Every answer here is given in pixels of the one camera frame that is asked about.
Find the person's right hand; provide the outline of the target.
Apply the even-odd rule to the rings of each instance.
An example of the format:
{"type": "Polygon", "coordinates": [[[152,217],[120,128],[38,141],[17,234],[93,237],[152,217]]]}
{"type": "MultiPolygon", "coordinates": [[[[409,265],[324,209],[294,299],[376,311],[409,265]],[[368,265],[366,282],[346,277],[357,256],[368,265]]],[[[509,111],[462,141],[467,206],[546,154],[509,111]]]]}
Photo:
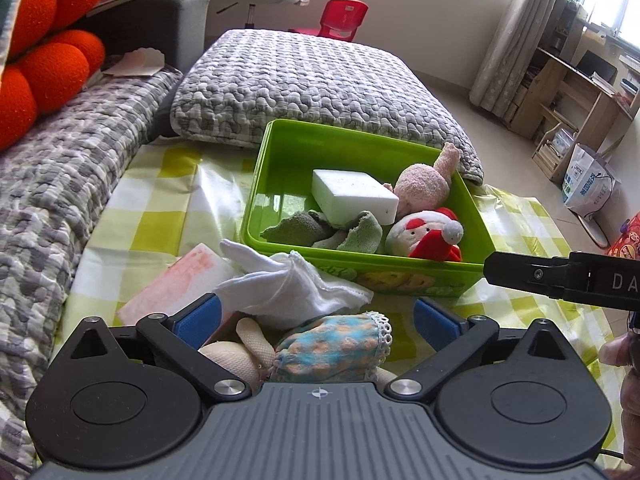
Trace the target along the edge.
{"type": "Polygon", "coordinates": [[[639,478],[639,374],[631,367],[630,347],[639,341],[639,336],[626,333],[607,344],[599,351],[599,361],[609,366],[628,367],[620,389],[620,406],[624,437],[624,460],[631,468],[613,472],[614,479],[639,478]]]}

